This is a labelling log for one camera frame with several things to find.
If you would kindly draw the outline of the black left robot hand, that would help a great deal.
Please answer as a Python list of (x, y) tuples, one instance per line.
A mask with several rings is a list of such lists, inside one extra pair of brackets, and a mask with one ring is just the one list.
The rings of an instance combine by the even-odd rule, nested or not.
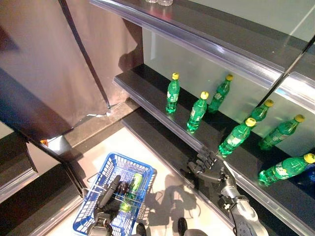
[(117, 217), (128, 188), (129, 184), (126, 181), (121, 181), (120, 175), (116, 175), (97, 200), (94, 208), (96, 222), (101, 220), (112, 222)]

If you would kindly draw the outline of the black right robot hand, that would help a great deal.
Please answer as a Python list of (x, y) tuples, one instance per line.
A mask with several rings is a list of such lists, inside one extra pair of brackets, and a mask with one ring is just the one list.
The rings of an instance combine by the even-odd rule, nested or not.
[(185, 169), (180, 173), (187, 179), (202, 179), (205, 182), (219, 183), (222, 180), (223, 161), (212, 153), (198, 153), (194, 159), (189, 159)]

